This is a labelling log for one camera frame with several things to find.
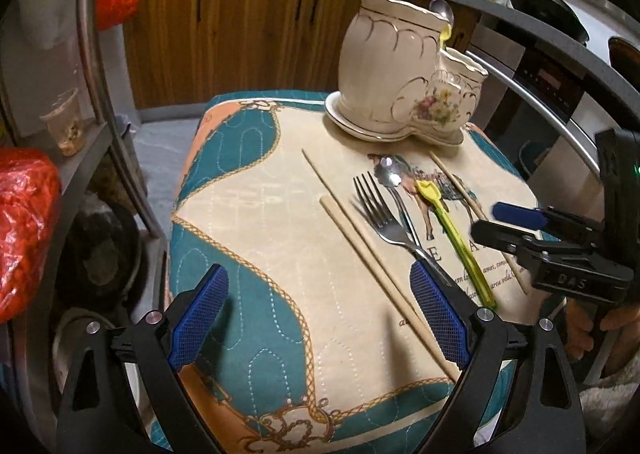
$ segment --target countertop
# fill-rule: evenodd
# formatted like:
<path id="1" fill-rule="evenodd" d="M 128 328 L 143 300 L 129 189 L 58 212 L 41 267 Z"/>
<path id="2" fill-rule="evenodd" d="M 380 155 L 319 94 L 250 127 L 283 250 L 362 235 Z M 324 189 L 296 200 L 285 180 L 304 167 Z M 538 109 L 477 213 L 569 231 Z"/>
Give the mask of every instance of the countertop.
<path id="1" fill-rule="evenodd" d="M 614 95 L 640 126 L 640 93 L 606 62 L 556 28 L 512 8 L 486 0 L 446 0 L 491 15 L 533 34 L 582 66 Z"/>

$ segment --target horse illustration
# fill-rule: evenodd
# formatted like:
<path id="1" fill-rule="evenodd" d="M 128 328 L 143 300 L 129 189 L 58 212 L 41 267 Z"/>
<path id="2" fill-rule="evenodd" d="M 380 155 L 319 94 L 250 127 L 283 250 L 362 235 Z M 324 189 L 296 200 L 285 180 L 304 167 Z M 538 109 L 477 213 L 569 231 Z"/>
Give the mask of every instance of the horse illustration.
<path id="1" fill-rule="evenodd" d="M 367 157 L 373 162 L 374 167 L 376 167 L 380 163 L 380 159 L 384 155 L 382 154 L 367 154 Z M 433 205 L 429 203 L 426 199 L 424 199 L 415 189 L 415 181 L 416 180 L 424 180 L 424 181 L 433 181 L 438 189 L 440 189 L 440 194 L 442 195 L 442 205 L 444 206 L 447 212 L 449 211 L 449 207 L 447 206 L 446 201 L 459 201 L 462 206 L 466 209 L 466 213 L 469 216 L 469 223 L 474 222 L 473 214 L 471 212 L 471 207 L 469 203 L 466 202 L 463 195 L 456 189 L 453 183 L 449 180 L 446 174 L 443 172 L 434 170 L 432 174 L 427 174 L 420 167 L 411 166 L 407 161 L 402 157 L 395 155 L 394 158 L 399 161 L 402 165 L 402 171 L 400 173 L 402 188 L 404 191 L 414 199 L 417 203 L 420 212 L 422 213 L 422 218 L 424 219 L 424 225 L 427 231 L 427 240 L 433 240 L 433 225 L 431 224 L 430 212 L 434 212 Z M 473 199 L 475 202 L 478 202 L 478 197 L 474 192 L 472 192 L 465 183 L 455 174 L 453 175 L 462 185 L 469 197 Z"/>

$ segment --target metal fork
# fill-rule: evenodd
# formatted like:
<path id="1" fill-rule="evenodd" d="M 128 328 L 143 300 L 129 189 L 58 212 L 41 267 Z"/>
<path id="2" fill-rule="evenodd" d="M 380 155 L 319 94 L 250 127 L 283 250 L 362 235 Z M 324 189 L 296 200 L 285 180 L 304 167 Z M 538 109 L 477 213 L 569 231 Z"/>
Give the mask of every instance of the metal fork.
<path id="1" fill-rule="evenodd" d="M 387 243 L 403 246 L 411 252 L 416 259 L 425 260 L 428 265 L 439 274 L 444 282 L 448 286 L 451 286 L 449 275 L 430 254 L 412 241 L 406 229 L 394 217 L 391 210 L 389 210 L 371 173 L 367 172 L 367 175 L 369 176 L 369 180 L 362 174 L 362 181 L 360 178 L 355 177 L 353 178 L 353 184 L 356 187 L 358 199 L 360 200 L 369 225 L 371 225 L 376 233 Z"/>

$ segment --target human hand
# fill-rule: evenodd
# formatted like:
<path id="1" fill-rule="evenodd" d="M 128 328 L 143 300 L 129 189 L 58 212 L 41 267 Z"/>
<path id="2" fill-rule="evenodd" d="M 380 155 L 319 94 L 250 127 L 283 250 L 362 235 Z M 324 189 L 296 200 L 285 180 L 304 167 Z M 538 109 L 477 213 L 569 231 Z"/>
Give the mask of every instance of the human hand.
<path id="1" fill-rule="evenodd" d="M 569 299 L 566 304 L 566 324 L 565 350 L 572 359 L 580 360 L 584 352 L 593 349 L 593 338 L 589 336 L 593 321 L 575 300 Z M 640 347 L 640 304 L 610 310 L 600 322 L 600 329 L 620 329 L 604 368 L 604 374 L 609 376 L 626 366 Z"/>

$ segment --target clear plastic cup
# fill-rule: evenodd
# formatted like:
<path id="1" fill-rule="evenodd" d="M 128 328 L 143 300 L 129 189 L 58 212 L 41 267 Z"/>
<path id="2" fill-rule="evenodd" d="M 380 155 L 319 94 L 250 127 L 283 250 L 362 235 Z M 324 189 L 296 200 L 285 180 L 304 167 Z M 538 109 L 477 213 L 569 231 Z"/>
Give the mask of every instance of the clear plastic cup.
<path id="1" fill-rule="evenodd" d="M 53 110 L 40 119 L 64 156 L 73 156 L 84 147 L 82 114 L 78 102 L 78 88 L 62 93 L 52 105 Z"/>

